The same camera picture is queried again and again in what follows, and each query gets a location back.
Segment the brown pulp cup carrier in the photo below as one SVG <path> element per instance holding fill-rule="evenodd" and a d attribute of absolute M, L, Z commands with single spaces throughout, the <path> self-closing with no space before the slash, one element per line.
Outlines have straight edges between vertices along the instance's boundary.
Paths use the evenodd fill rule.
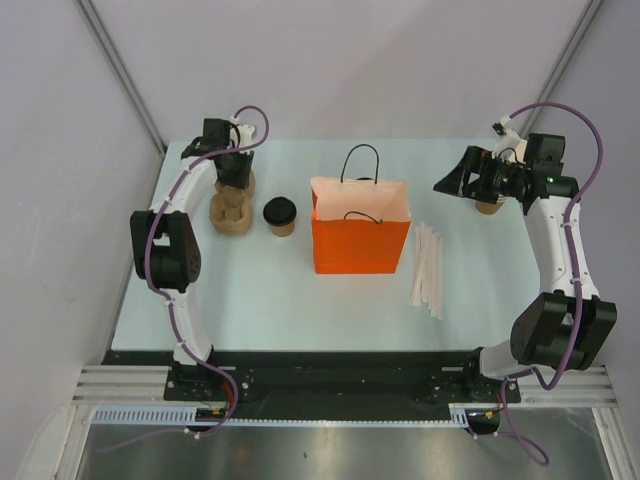
<path fill-rule="evenodd" d="M 242 236 L 253 224 L 252 198 L 255 193 L 254 172 L 249 174 L 249 184 L 245 189 L 232 187 L 217 181 L 215 194 L 209 204 L 209 220 L 214 229 L 222 235 Z"/>

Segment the black coffee cup lid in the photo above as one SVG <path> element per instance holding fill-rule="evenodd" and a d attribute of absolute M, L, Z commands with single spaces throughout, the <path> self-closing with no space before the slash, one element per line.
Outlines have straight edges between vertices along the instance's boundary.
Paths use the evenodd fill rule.
<path fill-rule="evenodd" d="M 297 216 L 295 203 L 284 196 L 274 197 L 263 208 L 263 218 L 272 227 L 284 227 Z"/>

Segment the single brown paper cup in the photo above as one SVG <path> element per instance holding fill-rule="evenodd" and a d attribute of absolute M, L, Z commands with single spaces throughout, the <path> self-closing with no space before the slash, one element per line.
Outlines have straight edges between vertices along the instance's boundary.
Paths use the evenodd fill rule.
<path fill-rule="evenodd" d="M 270 226 L 271 232 L 277 237 L 287 237 L 295 230 L 295 220 L 290 220 L 283 224 L 273 224 Z"/>

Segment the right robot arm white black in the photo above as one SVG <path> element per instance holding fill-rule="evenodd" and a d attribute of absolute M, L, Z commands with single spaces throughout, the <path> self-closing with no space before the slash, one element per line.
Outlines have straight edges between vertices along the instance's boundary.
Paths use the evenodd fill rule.
<path fill-rule="evenodd" d="M 614 303 L 593 283 L 580 233 L 579 186 L 563 175 L 565 139 L 505 133 L 495 150 L 468 146 L 435 191 L 489 205 L 514 199 L 522 210 L 539 271 L 540 293 L 514 321 L 508 340 L 480 349 L 461 388 L 484 401 L 497 379 L 528 368 L 586 370 L 617 321 Z"/>

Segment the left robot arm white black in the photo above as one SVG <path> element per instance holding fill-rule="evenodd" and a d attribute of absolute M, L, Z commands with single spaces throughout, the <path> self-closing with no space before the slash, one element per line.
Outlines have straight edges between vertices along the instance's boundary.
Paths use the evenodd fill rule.
<path fill-rule="evenodd" d="M 151 209 L 135 211 L 130 231 L 135 270 L 169 314 L 175 347 L 165 384 L 168 401 L 217 400 L 233 394 L 213 364 L 214 348 L 202 320 L 195 283 L 202 256 L 191 223 L 203 199 L 209 220 L 228 236 L 253 224 L 252 170 L 256 128 L 237 117 L 207 119 L 203 133 L 182 152 L 180 172 Z"/>

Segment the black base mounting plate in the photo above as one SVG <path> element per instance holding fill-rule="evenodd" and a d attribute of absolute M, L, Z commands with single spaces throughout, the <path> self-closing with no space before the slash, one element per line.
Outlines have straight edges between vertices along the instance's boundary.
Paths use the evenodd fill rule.
<path fill-rule="evenodd" d="M 168 351 L 113 351 L 105 366 L 167 370 Z M 491 404 L 504 392 L 524 403 L 524 386 L 480 375 L 478 351 L 241 352 L 218 351 L 213 364 L 231 384 L 237 419 L 413 421 L 440 419 L 451 403 Z"/>

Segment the aluminium rail frame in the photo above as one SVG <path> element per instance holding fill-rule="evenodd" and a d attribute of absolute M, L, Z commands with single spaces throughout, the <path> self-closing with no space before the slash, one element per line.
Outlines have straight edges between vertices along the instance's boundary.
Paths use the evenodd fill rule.
<path fill-rule="evenodd" d="M 474 438 L 461 403 L 448 420 L 356 422 L 234 420 L 196 440 L 211 403 L 167 402 L 162 366 L 88 366 L 59 469 L 62 479 L 635 479 L 607 371 L 565 374 L 551 390 L 519 382 L 510 412 L 518 430 L 549 456 L 534 463 L 506 437 Z"/>

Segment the bundle of wrapped straws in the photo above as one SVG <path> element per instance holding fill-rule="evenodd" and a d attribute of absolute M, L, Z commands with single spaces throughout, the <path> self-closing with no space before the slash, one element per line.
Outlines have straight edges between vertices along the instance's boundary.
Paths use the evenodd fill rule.
<path fill-rule="evenodd" d="M 443 239 L 431 226 L 421 222 L 415 230 L 415 270 L 409 305 L 426 305 L 430 315 L 443 316 Z"/>

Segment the stack of paper cups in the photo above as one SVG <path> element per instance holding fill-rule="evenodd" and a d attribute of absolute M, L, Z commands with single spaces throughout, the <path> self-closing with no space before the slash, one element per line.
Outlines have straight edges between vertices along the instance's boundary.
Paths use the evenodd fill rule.
<path fill-rule="evenodd" d="M 495 203 L 476 201 L 475 208 L 480 214 L 489 216 L 496 214 L 505 202 L 506 199 L 503 197 L 499 197 Z"/>

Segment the orange paper bag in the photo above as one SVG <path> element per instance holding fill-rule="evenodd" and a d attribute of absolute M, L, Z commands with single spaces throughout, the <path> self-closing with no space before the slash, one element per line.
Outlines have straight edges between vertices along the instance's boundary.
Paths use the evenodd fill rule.
<path fill-rule="evenodd" d="M 393 274 L 411 225 L 408 185 L 379 177 L 311 179 L 312 259 L 317 274 Z"/>

